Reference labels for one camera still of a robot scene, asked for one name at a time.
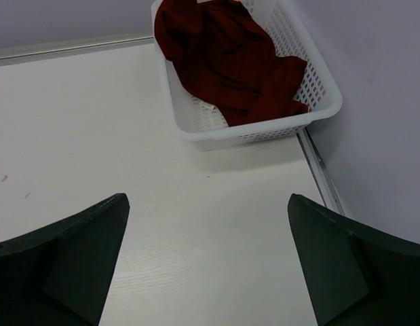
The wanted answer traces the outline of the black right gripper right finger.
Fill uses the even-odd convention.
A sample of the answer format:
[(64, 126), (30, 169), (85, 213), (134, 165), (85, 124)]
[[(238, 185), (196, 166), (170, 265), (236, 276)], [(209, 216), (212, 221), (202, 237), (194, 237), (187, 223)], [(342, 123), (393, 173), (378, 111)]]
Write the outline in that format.
[(299, 194), (288, 219), (319, 325), (420, 325), (420, 244)]

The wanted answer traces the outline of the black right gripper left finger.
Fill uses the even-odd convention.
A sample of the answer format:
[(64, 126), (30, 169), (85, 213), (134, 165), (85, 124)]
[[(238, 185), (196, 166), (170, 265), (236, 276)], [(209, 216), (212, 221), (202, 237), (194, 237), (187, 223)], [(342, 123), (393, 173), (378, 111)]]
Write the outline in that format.
[(0, 325), (98, 325), (129, 212), (114, 194), (0, 242)]

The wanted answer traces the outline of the dark red t shirt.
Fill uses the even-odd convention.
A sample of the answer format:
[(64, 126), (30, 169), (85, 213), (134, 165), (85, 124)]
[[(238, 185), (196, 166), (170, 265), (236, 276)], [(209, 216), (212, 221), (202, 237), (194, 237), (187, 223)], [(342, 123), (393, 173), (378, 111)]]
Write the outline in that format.
[(295, 100), (307, 62), (277, 56), (239, 1), (162, 1), (154, 27), (183, 88), (217, 107), (229, 126), (308, 112)]

